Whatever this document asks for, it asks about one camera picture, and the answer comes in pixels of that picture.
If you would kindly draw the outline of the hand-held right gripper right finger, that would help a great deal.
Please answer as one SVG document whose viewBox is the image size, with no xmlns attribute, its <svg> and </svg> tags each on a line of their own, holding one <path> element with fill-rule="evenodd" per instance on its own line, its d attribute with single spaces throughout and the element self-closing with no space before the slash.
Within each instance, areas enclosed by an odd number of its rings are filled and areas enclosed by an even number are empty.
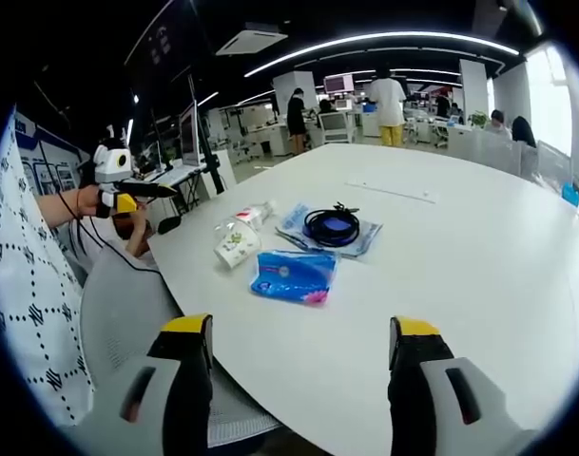
<svg viewBox="0 0 579 456">
<path fill-rule="evenodd" d="M 424 320 L 390 320 L 393 455 L 517 455 L 525 430 L 504 392 L 466 357 L 456 357 Z"/>
</svg>

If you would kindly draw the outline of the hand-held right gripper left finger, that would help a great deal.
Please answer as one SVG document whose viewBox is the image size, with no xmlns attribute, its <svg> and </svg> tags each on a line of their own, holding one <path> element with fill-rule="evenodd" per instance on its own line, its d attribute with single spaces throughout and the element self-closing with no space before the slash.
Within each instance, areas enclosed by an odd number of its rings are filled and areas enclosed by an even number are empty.
<svg viewBox="0 0 579 456">
<path fill-rule="evenodd" d="M 88 455 L 204 455 L 213 396 L 212 315 L 178 317 L 96 389 Z"/>
</svg>

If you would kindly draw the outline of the person's left hand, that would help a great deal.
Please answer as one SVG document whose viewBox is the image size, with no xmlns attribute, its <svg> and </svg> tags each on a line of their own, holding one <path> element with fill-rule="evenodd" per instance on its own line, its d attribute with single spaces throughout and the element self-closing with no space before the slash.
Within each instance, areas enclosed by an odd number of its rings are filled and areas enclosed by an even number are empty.
<svg viewBox="0 0 579 456">
<path fill-rule="evenodd" d="M 80 188 L 76 197 L 79 217 L 95 217 L 99 205 L 99 187 L 89 185 Z"/>
</svg>

